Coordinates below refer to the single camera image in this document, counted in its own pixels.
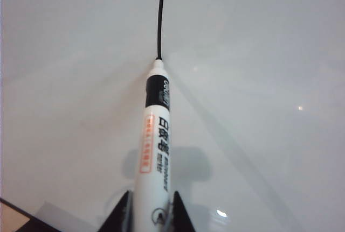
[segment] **white cylinder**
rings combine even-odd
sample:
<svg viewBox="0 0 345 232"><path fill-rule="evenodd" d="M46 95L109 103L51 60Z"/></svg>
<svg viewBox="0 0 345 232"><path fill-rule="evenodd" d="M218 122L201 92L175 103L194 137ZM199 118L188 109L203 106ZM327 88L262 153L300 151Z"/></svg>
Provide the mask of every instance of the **white cylinder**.
<svg viewBox="0 0 345 232"><path fill-rule="evenodd" d="M156 60L147 79L142 142L133 194L133 231L159 232L167 218L170 191L169 81Z"/></svg>

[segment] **black object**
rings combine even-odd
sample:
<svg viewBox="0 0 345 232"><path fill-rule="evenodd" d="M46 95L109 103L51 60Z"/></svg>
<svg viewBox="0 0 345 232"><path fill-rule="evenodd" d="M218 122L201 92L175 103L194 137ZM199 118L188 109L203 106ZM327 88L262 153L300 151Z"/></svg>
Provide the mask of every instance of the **black object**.
<svg viewBox="0 0 345 232"><path fill-rule="evenodd" d="M178 191L174 193L174 203L172 207L174 215L172 223L174 224L175 231L195 232L192 222L184 207L183 201Z"/></svg>
<svg viewBox="0 0 345 232"><path fill-rule="evenodd" d="M157 28L157 58L156 60L162 60L161 56L161 33L162 33L162 14L163 14L163 1L160 0L158 8L158 28Z"/></svg>
<svg viewBox="0 0 345 232"><path fill-rule="evenodd" d="M162 75L153 75L146 81L146 104L145 107L158 104L169 110L169 81Z"/></svg>
<svg viewBox="0 0 345 232"><path fill-rule="evenodd" d="M16 232L60 232L43 221L33 217Z"/></svg>
<svg viewBox="0 0 345 232"><path fill-rule="evenodd" d="M128 232L130 231L130 216L132 206L131 191L127 191L115 206L109 217L98 232Z"/></svg>

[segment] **white surface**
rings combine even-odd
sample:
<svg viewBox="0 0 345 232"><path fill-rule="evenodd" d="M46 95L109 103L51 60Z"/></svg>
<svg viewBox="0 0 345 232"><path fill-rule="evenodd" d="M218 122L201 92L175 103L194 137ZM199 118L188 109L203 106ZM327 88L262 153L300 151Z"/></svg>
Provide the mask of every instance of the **white surface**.
<svg viewBox="0 0 345 232"><path fill-rule="evenodd" d="M133 187L158 0L1 2L2 197L96 231ZM163 14L172 190L196 230L344 231L343 0Z"/></svg>

